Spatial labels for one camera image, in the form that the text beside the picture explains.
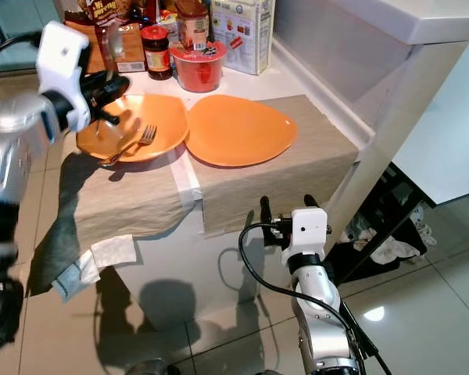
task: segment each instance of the countertop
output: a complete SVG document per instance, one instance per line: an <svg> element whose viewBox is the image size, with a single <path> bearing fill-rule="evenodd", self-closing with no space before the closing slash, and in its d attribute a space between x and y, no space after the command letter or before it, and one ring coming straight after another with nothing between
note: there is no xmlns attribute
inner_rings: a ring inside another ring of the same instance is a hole
<svg viewBox="0 0 469 375"><path fill-rule="evenodd" d="M280 43L273 40L270 66L260 75L250 75L224 67L220 86L214 91L202 94L184 90L175 78L153 80L147 72L126 73L124 75L131 80L127 94L174 96L182 100L187 110L191 109L198 100L210 95L230 95L253 101L305 95L359 150L365 148L372 135L371 130L365 130L356 121L350 123L344 121L342 116L337 116L336 112L339 110L351 112L350 109L343 108L345 106L342 103L340 109L336 107L329 109L324 105L323 99L317 97L313 91L314 87L310 90L309 86L303 83L304 80L311 81L313 78L305 77L303 79L300 76L301 72L295 72L289 68L295 64L295 61L288 61L289 55L291 54Z"/></svg>
<svg viewBox="0 0 469 375"><path fill-rule="evenodd" d="M407 43L469 41L469 0L331 0Z"/></svg>

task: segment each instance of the jar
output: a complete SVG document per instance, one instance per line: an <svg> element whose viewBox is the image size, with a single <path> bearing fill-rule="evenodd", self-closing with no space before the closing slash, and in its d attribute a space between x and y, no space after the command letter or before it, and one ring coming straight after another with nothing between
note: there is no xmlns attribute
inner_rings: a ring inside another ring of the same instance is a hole
<svg viewBox="0 0 469 375"><path fill-rule="evenodd" d="M148 26L141 30L142 47L146 56L148 74L153 80L172 77L167 30L160 26Z"/></svg>
<svg viewBox="0 0 469 375"><path fill-rule="evenodd" d="M209 36L209 12L198 0L177 0L179 40L189 51L203 51Z"/></svg>

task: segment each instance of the red cup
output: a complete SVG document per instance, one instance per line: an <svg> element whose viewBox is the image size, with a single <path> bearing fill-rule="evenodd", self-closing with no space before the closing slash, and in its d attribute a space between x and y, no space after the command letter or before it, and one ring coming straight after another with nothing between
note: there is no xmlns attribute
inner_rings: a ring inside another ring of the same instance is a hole
<svg viewBox="0 0 469 375"><path fill-rule="evenodd" d="M219 87L227 48L219 41L208 42L205 51L188 51L181 43L170 46L181 87L193 92L207 92Z"/></svg>

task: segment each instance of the white cloth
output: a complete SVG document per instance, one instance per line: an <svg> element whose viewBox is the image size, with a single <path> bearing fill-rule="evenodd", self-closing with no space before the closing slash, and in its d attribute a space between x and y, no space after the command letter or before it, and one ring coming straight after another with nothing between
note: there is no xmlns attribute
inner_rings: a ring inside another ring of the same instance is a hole
<svg viewBox="0 0 469 375"><path fill-rule="evenodd" d="M362 231L360 239L354 243L353 247L361 251L376 233L372 228ZM397 241L394 237L389 236L370 257L378 264L387 264L396 260L396 258L409 258L411 256L419 256L420 254L414 246L406 242Z"/></svg>
<svg viewBox="0 0 469 375"><path fill-rule="evenodd" d="M52 286L58 291L63 302L66 303L76 293L83 291L99 280L101 280L101 277L99 277L94 257L92 252L87 250L54 279Z"/></svg>
<svg viewBox="0 0 469 375"><path fill-rule="evenodd" d="M134 239L131 234L100 241L91 246L91 251L98 268L137 261Z"/></svg>
<svg viewBox="0 0 469 375"><path fill-rule="evenodd" d="M415 225L415 228L417 229L417 232L419 232L419 235L421 236L422 242L424 242L424 245L426 246L436 246L438 242L434 237L432 237L432 230L431 228L427 225L424 224L424 208L421 205L418 205L415 210L412 212L410 215L410 219Z"/></svg>
<svg viewBox="0 0 469 375"><path fill-rule="evenodd" d="M92 245L90 250L84 252L55 278L52 286L66 303L76 293L101 280L98 268L136 261L132 235L113 237Z"/></svg>

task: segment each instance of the shelf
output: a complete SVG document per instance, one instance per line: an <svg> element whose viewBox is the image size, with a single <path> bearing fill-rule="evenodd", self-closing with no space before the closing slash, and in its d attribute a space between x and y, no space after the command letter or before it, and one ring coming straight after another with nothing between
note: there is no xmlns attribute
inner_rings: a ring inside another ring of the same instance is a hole
<svg viewBox="0 0 469 375"><path fill-rule="evenodd" d="M469 41L469 0L330 0L408 45Z"/></svg>

